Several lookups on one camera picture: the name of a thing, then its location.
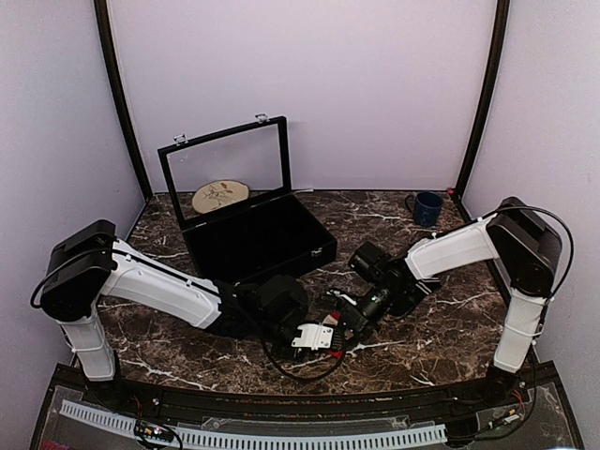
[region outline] transparent lid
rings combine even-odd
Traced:
[[[182,229],[292,188],[285,117],[180,139],[158,154]]]

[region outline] box lid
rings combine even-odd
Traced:
[[[182,231],[268,202],[292,191],[287,119],[257,115],[257,122],[223,129],[193,139],[175,137],[175,144],[158,149],[173,208]],[[200,214],[192,207],[198,189],[214,182],[228,190],[227,181],[248,186],[246,200]]]

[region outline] white wall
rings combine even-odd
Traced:
[[[28,448],[59,327],[29,307],[55,244],[143,206],[114,111],[92,0],[0,2],[0,436]]]
[[[155,191],[166,189],[157,149],[173,136],[256,113],[290,119],[295,188],[455,184],[494,0],[110,3]]]
[[[599,144],[600,3],[513,2],[465,203],[479,215],[517,195],[572,228],[572,275],[538,350],[557,364],[588,448],[600,448]]]

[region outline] dark blue cup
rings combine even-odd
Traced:
[[[412,213],[414,223],[422,227],[432,227],[438,221],[442,211],[443,199],[434,192],[419,192],[416,196],[408,195],[404,199],[404,204]]]

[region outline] mug handle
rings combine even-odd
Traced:
[[[406,206],[406,209],[408,209],[409,212],[411,213],[413,211],[413,209],[414,209],[414,206],[410,207],[410,205],[409,205],[409,199],[413,199],[416,202],[416,197],[414,197],[414,195],[412,195],[412,194],[409,194],[404,199],[404,205]]]

